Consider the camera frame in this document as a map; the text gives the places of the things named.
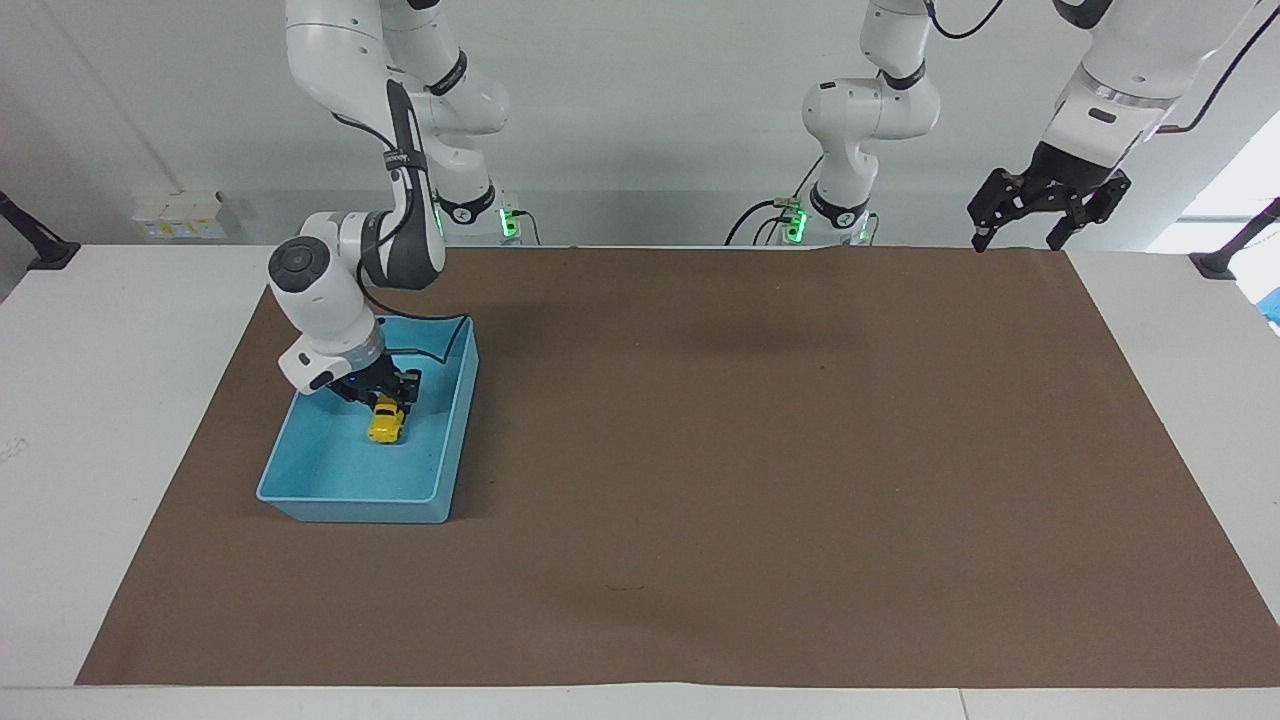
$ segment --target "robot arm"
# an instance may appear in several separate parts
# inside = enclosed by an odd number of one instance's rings
[[[1065,217],[1048,236],[1060,250],[1103,223],[1129,190],[1120,164],[1147,141],[1254,0],[1053,0],[1093,45],[1059,97],[1021,174],[997,168],[969,204],[979,252],[1005,224],[1032,213]]]
[[[440,0],[381,0],[380,6],[388,70],[410,90],[421,118],[445,237],[511,237],[504,211],[512,201],[470,138],[507,124],[507,90],[471,68]]]
[[[430,128],[460,132],[494,132],[506,120],[504,95],[495,97],[500,87],[467,72],[436,5],[288,0],[285,36],[294,79],[339,122],[379,141],[394,196],[388,211],[317,213],[271,255],[271,292],[302,333],[279,365],[302,393],[328,387],[348,401],[372,406],[390,398],[404,410],[416,400],[416,378],[399,373],[385,352],[357,275],[380,287],[422,290],[444,270],[443,229],[428,172],[440,165],[447,177],[456,154],[442,150],[421,117],[434,123]],[[424,94],[410,91],[417,87]],[[486,105],[490,100],[500,102]],[[433,164],[433,150],[443,161]],[[483,159],[479,167],[484,172]]]
[[[809,233],[828,242],[852,238],[879,172],[879,161],[861,150],[863,142],[906,140],[933,129],[941,101],[924,72],[928,36],[922,0],[872,0],[860,44],[878,76],[836,79],[809,91],[804,123],[823,152],[817,182],[801,195]]]

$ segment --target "light blue bin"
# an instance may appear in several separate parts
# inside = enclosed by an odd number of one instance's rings
[[[1267,316],[1268,320],[1280,325],[1280,287],[1271,291],[1271,295],[1262,299],[1258,302],[1258,310]]]
[[[387,318],[387,347],[442,355],[458,322]],[[419,400],[396,445],[369,439],[367,406],[328,389],[296,395],[257,498],[306,523],[445,521],[480,361],[472,322],[462,322],[448,364],[396,356],[402,370],[422,372]]]

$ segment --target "electrical outlet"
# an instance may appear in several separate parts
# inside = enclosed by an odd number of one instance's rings
[[[214,191],[147,197],[133,214],[133,223],[152,240],[225,240],[229,220],[221,196]]]

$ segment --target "black band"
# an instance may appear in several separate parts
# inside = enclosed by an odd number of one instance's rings
[[[388,150],[383,152],[383,163],[388,170],[407,168],[410,170],[428,172],[426,155],[421,150],[407,147],[404,150]]]
[[[858,218],[863,217],[863,213],[867,211],[867,202],[870,202],[870,200],[863,202],[861,205],[854,205],[852,208],[841,208],[840,205],[832,205],[831,202],[823,200],[822,195],[818,193],[818,186],[814,184],[813,190],[809,191],[809,202],[813,204],[813,209],[817,210],[819,215],[831,220],[831,227],[846,231],[858,223]]]
[[[411,161],[416,150],[413,149],[415,128],[412,124],[412,101],[404,86],[394,79],[387,81],[387,101],[392,110],[392,128],[396,131],[397,152],[402,154],[406,161]],[[392,170],[393,179],[402,170]],[[430,201],[428,191],[420,177],[425,170],[404,170],[410,176],[411,192],[408,193],[408,206],[404,208],[404,217],[399,223],[399,229],[394,240],[388,238],[390,249],[387,251],[387,270],[383,273],[378,246],[383,217],[370,218],[361,233],[361,260],[370,265],[369,278],[374,284],[383,287],[398,287],[402,290],[422,290],[431,284],[439,273],[431,264],[428,250],[428,225],[434,222],[430,214]]]
[[[381,242],[383,218],[389,215],[389,210],[370,213],[365,218],[365,227],[360,229],[360,260],[369,273],[369,279],[378,287],[387,286],[387,274],[383,273],[383,256],[379,242]]]
[[[897,78],[884,70],[881,70],[881,77],[884,78],[884,85],[892,87],[893,90],[910,90],[915,83],[924,79],[924,61],[922,60],[920,67],[906,77]]]
[[[451,202],[443,197],[436,197],[435,201],[436,204],[440,205],[440,210],[444,210],[444,213],[449,217],[451,220],[453,220],[460,225],[470,225],[471,223],[476,222],[476,218],[479,218],[481,213],[488,210],[493,205],[493,201],[497,199],[498,199],[498,188],[495,188],[490,182],[489,190],[486,190],[484,195],[476,197],[475,200],[470,200],[467,202]],[[465,213],[462,213],[460,217],[458,210],[465,210]]]
[[[457,87],[458,83],[462,82],[462,78],[466,77],[466,74],[467,74],[467,54],[463,53],[461,47],[458,47],[458,61],[453,64],[453,69],[444,73],[444,77],[440,78],[440,82],[426,86],[426,91],[439,97],[445,92]]]

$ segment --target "table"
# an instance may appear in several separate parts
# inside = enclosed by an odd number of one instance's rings
[[[64,272],[29,274],[0,305],[0,719],[371,707],[442,717],[1280,715],[1280,689],[68,689],[261,293],[269,254],[91,246]],[[1270,437],[1280,338],[1234,286],[1202,281],[1183,258],[1070,258],[1280,618],[1280,446]]]

